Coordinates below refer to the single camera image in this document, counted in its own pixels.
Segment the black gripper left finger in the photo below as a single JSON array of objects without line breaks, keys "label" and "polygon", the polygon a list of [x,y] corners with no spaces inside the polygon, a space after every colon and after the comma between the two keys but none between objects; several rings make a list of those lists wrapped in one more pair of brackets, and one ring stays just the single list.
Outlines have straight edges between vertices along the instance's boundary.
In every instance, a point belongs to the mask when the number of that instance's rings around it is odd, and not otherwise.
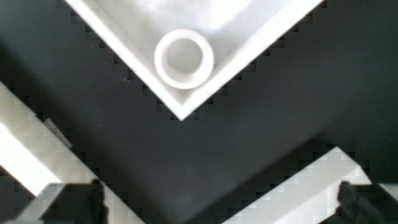
[{"label": "black gripper left finger", "polygon": [[105,188],[98,179],[89,183],[47,186],[22,214],[24,224],[109,224]]}]

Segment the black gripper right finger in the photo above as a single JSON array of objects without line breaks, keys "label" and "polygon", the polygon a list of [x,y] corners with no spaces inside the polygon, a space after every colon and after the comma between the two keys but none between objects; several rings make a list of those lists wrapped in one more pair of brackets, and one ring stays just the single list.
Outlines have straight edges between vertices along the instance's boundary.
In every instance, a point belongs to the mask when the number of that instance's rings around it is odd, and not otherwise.
[{"label": "black gripper right finger", "polygon": [[398,224],[398,183],[344,182],[338,209],[320,224]]}]

